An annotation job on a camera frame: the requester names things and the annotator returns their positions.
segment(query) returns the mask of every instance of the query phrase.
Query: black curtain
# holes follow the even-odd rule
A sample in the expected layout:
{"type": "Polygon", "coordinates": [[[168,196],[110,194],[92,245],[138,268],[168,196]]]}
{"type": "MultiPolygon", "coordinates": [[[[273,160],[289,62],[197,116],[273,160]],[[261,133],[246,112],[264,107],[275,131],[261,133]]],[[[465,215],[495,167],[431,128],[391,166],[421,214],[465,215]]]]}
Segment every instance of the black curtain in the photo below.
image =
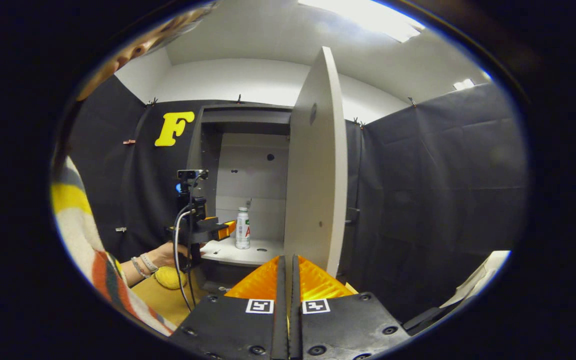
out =
{"type": "MultiPolygon", "coordinates": [[[[348,155],[348,191],[346,195],[346,207],[357,209],[357,194],[359,190],[359,166],[361,161],[362,130],[359,123],[345,121],[345,138],[348,155]]],[[[339,259],[337,278],[346,281],[348,274],[352,272],[352,251],[355,247],[357,232],[357,219],[354,210],[346,212],[345,219],[351,223],[345,224],[343,230],[343,244],[339,259]]]]}
{"type": "Polygon", "coordinates": [[[366,125],[350,283],[407,321],[448,300],[491,251],[510,250],[528,180],[517,121],[484,84],[366,125]]]}
{"type": "Polygon", "coordinates": [[[125,226],[120,187],[131,145],[124,141],[131,139],[145,110],[144,103],[112,76],[84,101],[70,135],[70,157],[86,188],[103,246],[114,255],[124,237],[115,229],[125,226]]]}

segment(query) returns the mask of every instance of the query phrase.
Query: woman's hand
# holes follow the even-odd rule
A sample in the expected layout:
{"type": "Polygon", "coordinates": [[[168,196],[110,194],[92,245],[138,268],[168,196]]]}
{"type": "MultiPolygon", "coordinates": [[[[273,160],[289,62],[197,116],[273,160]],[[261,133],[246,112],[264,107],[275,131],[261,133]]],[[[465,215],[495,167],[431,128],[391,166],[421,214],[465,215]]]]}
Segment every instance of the woman's hand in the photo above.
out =
{"type": "MultiPolygon", "coordinates": [[[[183,256],[188,258],[188,248],[183,246],[182,244],[178,244],[176,250],[181,253],[183,256]]],[[[153,262],[156,267],[165,267],[165,266],[174,266],[175,265],[175,258],[174,258],[174,244],[172,241],[162,244],[158,248],[155,248],[148,252],[148,259],[153,262]]]]}

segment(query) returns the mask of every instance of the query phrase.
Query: ceiling light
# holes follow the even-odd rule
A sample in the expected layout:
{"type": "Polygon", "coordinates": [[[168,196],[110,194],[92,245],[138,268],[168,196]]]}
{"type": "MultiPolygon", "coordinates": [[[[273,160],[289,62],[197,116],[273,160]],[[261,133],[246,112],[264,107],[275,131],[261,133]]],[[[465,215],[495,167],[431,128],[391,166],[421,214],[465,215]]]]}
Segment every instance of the ceiling light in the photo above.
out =
{"type": "Polygon", "coordinates": [[[412,18],[372,0],[297,0],[297,3],[337,13],[400,43],[421,34],[419,30],[425,29],[412,18]]]}
{"type": "Polygon", "coordinates": [[[475,83],[473,82],[473,80],[470,79],[463,80],[462,82],[455,82],[454,84],[452,84],[452,87],[454,87],[454,89],[458,91],[472,88],[473,86],[475,86],[475,83]]]}

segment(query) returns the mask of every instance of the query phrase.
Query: black cable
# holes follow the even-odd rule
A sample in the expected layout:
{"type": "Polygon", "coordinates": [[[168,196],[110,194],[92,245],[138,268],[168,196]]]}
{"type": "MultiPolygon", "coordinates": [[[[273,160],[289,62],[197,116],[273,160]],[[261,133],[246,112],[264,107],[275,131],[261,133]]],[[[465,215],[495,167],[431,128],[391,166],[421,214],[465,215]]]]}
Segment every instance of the black cable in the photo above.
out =
{"type": "MultiPolygon", "coordinates": [[[[192,182],[192,186],[190,186],[188,206],[190,207],[191,210],[192,210],[192,206],[193,206],[193,189],[195,188],[195,186],[197,186],[197,182],[199,181],[199,178],[205,172],[206,172],[205,170],[202,170],[200,173],[198,173],[197,176],[194,178],[194,181],[192,182]]],[[[189,256],[187,257],[188,261],[187,261],[187,264],[185,265],[185,267],[186,267],[185,273],[186,273],[186,276],[188,277],[188,286],[190,287],[190,297],[192,298],[192,305],[194,307],[197,307],[197,303],[195,301],[195,292],[193,290],[193,280],[190,276],[190,271],[191,271],[190,270],[191,269],[191,266],[190,266],[190,239],[193,235],[193,222],[194,221],[192,218],[192,214],[190,214],[190,223],[188,224],[188,228],[189,228],[188,239],[186,241],[186,245],[187,245],[186,251],[188,251],[189,256]]]]}
{"type": "Polygon", "coordinates": [[[186,298],[186,293],[184,292],[184,285],[181,282],[181,271],[179,270],[179,259],[178,259],[178,240],[179,240],[179,225],[178,223],[181,221],[180,218],[182,218],[184,216],[184,212],[185,210],[188,209],[188,206],[186,205],[183,209],[181,209],[181,211],[179,211],[179,213],[176,215],[176,217],[174,218],[174,249],[173,249],[173,259],[174,259],[174,268],[176,269],[176,278],[179,280],[179,290],[181,291],[181,296],[183,296],[183,301],[185,301],[185,305],[188,307],[188,312],[192,312],[192,309],[190,308],[190,303],[188,302],[188,299],[186,298]]]}

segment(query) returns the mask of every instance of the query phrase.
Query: white bottle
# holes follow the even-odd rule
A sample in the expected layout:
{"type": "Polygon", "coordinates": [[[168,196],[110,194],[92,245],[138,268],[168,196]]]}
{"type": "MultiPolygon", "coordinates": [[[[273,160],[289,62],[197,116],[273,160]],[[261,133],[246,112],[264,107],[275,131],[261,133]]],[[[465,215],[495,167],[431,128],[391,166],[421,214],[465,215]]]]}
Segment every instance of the white bottle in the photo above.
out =
{"type": "Polygon", "coordinates": [[[237,214],[237,232],[235,235],[235,248],[250,248],[250,221],[248,208],[240,207],[237,214]]]}

